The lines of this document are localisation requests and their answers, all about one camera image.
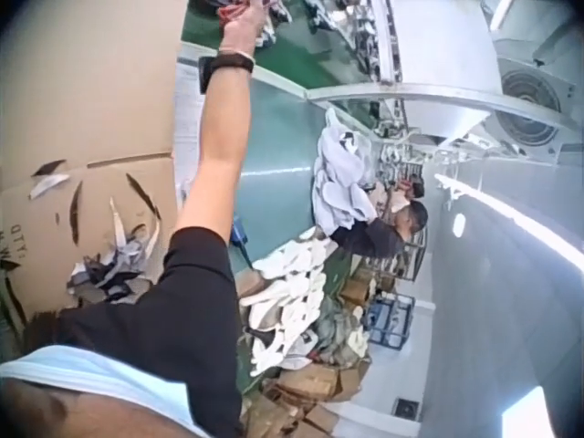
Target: white face mask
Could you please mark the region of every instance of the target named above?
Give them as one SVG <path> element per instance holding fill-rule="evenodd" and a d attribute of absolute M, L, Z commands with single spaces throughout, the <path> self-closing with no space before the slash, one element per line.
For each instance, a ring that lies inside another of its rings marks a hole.
<path fill-rule="evenodd" d="M 391 193 L 390 208 L 392 213 L 398 213 L 403 207 L 410 205 L 405 197 L 403 190 L 398 190 Z"/>

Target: black t-shirt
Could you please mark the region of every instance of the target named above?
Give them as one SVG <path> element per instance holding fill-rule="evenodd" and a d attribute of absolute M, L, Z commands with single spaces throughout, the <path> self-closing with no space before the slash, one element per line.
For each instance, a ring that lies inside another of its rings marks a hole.
<path fill-rule="evenodd" d="M 194 421 L 216 438 L 241 433 L 235 280 L 225 242 L 203 228 L 176 232 L 156 286 L 135 305 L 61 312 L 59 343 L 186 383 Z"/>
<path fill-rule="evenodd" d="M 403 239 L 395 228 L 379 218 L 370 224 L 355 222 L 350 230 L 340 226 L 330 238 L 352 254 L 365 257 L 394 257 L 404 247 Z"/>

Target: ceiling light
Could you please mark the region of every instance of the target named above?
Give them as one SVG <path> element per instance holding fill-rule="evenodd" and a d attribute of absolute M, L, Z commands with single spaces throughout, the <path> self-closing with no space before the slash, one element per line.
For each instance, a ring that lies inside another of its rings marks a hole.
<path fill-rule="evenodd" d="M 509 12 L 509 8 L 513 4 L 513 0 L 500 0 L 499 4 L 496 6 L 495 13 L 493 14 L 493 18 L 491 19 L 491 32 L 499 30 L 501 25 L 503 24 L 503 20 L 507 16 Z"/>
<path fill-rule="evenodd" d="M 541 386 L 503 412 L 503 438 L 554 438 Z"/>
<path fill-rule="evenodd" d="M 457 214 L 454 218 L 453 233 L 456 237 L 461 237 L 464 233 L 464 226 L 466 225 L 466 217 L 464 214 Z"/>
<path fill-rule="evenodd" d="M 477 201 L 491 207 L 496 212 L 508 217 L 514 221 L 518 226 L 533 235 L 537 240 L 547 245 L 549 248 L 556 251 L 559 255 L 568 260 L 572 265 L 584 273 L 584 254 L 582 254 L 575 246 L 568 241 L 551 231 L 546 226 L 534 221 L 532 218 L 525 216 L 510 205 L 500 201 L 490 194 L 479 192 L 478 190 L 464 184 L 463 182 L 453 180 L 445 175 L 436 173 L 434 177 L 451 191 L 456 190 L 466 194 Z"/>

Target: smartwatch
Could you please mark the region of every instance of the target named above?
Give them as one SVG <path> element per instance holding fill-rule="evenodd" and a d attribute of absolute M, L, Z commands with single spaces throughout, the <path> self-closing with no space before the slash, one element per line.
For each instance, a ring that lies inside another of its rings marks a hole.
<path fill-rule="evenodd" d="M 220 53 L 216 57 L 199 58 L 199 87 L 201 94 L 206 93 L 213 73 L 219 68 L 243 68 L 250 74 L 254 70 L 254 60 L 240 53 Z"/>

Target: ceiling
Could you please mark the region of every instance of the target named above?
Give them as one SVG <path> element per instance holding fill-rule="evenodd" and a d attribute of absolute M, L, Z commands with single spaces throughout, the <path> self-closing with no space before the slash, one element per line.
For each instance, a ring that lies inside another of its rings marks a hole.
<path fill-rule="evenodd" d="M 481 174 L 484 192 L 580 248 L 581 167 L 476 161 L 463 163 L 458 179 L 476 188 Z M 457 214 L 466 217 L 460 238 L 453 234 Z M 433 218 L 436 311 L 420 437 L 500 437 L 503 411 L 539 385 L 556 434 L 576 436 L 582 419 L 581 273 L 469 196 L 450 211 L 438 204 Z"/>

